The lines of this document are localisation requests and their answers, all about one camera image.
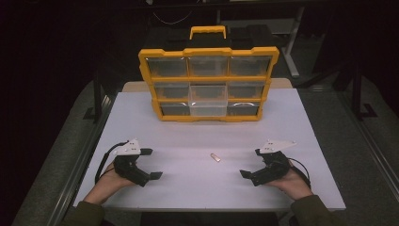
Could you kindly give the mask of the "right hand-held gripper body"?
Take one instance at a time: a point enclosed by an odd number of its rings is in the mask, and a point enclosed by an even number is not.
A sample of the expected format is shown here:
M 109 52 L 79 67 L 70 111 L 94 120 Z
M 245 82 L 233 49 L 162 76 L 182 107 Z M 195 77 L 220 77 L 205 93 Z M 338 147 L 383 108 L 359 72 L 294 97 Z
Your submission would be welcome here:
M 283 177 L 288 172 L 290 163 L 282 150 L 295 145 L 296 142 L 291 140 L 268 139 L 260 148 L 265 167 L 252 173 L 252 183 L 260 186 Z

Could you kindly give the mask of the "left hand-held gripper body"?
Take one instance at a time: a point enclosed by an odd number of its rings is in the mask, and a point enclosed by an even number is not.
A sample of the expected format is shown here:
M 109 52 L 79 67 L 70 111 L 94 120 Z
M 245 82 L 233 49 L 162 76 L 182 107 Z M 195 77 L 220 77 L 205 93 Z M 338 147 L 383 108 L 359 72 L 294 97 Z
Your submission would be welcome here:
M 143 148 L 140 147 L 136 138 L 117 147 L 113 151 L 114 167 L 120 177 L 126 178 L 136 185 L 144 186 L 150 181 L 150 175 L 136 165 L 136 160 L 141 156 L 140 149 Z

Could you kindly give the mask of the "clear plastic drawer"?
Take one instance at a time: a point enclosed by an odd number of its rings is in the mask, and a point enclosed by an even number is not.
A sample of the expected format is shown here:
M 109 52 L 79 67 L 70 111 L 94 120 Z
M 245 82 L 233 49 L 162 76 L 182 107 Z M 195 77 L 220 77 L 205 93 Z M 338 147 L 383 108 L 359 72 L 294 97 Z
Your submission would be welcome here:
M 227 86 L 194 85 L 189 87 L 188 106 L 194 117 L 225 116 L 228 105 Z

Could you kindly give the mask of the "person's left hand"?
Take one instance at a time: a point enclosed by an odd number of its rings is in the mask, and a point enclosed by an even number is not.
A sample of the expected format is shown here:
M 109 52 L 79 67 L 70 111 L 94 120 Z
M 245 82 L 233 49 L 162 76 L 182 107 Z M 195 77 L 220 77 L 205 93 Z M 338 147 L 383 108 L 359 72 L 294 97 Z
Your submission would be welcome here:
M 95 187 L 93 187 L 93 192 L 97 197 L 105 199 L 111 197 L 120 189 L 133 185 L 133 182 L 120 177 L 115 171 L 114 164 L 111 163 L 105 169 Z

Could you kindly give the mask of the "person's right hand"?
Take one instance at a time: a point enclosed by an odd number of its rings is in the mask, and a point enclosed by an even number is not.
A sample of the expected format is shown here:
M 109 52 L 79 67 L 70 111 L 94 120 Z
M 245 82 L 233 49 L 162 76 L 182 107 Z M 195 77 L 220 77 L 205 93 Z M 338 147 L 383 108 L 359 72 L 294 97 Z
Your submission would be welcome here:
M 293 169 L 289 169 L 283 177 L 269 182 L 267 185 L 278 188 L 294 201 L 298 201 L 302 198 L 312 195 L 311 189 L 308 187 L 302 177 Z

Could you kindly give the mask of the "black metal stand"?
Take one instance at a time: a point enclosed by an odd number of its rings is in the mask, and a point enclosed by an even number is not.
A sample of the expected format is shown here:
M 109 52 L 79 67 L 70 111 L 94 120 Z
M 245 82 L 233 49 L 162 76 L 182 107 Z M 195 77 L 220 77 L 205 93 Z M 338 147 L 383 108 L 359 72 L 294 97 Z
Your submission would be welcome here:
M 353 69 L 351 110 L 359 121 L 363 121 L 364 118 L 375 118 L 376 113 L 372 106 L 364 104 L 361 100 L 362 74 L 359 61 L 353 57 L 351 63 Z
M 93 107 L 86 111 L 84 119 L 93 120 L 94 123 L 97 123 L 103 115 L 103 100 L 105 94 L 100 79 L 98 57 L 96 55 L 91 56 L 90 68 L 92 69 Z

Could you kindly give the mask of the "white metal desk leg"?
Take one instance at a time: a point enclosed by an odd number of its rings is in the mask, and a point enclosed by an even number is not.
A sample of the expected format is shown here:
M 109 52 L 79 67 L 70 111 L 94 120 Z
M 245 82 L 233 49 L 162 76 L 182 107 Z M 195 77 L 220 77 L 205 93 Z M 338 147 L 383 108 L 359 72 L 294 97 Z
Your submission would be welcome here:
M 301 25 L 304 10 L 305 10 L 304 7 L 300 7 L 297 10 L 296 15 L 293 20 L 292 28 L 289 33 L 289 40 L 288 40 L 287 44 L 281 48 L 283 57 L 285 59 L 286 65 L 289 70 L 289 73 L 293 78 L 298 78 L 298 76 L 299 76 L 299 71 L 298 71 L 298 69 L 295 65 L 295 61 L 292 57 L 292 52 L 293 52 L 293 49 L 295 46 L 295 40 L 296 40 L 296 37 L 298 34 L 299 27 Z

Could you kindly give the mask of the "yellow black drawer organizer cabinet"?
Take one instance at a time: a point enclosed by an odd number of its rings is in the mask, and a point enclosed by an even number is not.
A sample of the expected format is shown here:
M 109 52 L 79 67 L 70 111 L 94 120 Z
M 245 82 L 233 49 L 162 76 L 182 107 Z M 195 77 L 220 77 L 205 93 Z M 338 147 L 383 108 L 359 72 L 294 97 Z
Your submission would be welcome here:
M 224 25 L 186 30 L 156 28 L 138 53 L 139 69 L 161 121 L 258 121 L 263 115 L 279 49 L 265 25 Z M 227 86 L 225 116 L 194 117 L 189 87 Z

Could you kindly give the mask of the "aluminium frame rail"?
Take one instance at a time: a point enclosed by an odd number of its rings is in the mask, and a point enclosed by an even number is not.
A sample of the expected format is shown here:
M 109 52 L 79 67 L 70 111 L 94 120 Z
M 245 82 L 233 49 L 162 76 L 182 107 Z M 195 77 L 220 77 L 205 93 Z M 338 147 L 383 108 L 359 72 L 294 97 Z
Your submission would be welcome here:
M 74 155 L 75 159 L 72 161 L 72 168 L 68 171 L 65 184 L 56 198 L 56 205 L 51 211 L 50 217 L 46 220 L 45 226 L 56 226 L 67 215 L 73 205 L 112 104 L 112 100 L 107 95 L 100 99 L 94 98 L 93 109 L 89 111 L 88 118 L 83 118 L 83 121 L 89 122 L 89 130 L 85 132 L 84 142 L 78 147 L 78 152 Z
M 370 150 L 370 156 L 373 158 L 376 167 L 378 168 L 386 184 L 388 185 L 391 194 L 396 199 L 396 201 L 399 202 L 399 176 L 394 172 L 386 156 L 381 152 L 380 147 L 377 145 L 377 142 L 373 138 L 370 130 L 364 123 L 363 117 L 358 116 L 351 109 L 349 98 L 346 97 L 343 93 L 338 93 L 337 96 L 341 104 L 343 105 L 345 112 L 348 114 L 351 121 L 355 124 L 364 142 L 367 144 L 368 149 Z

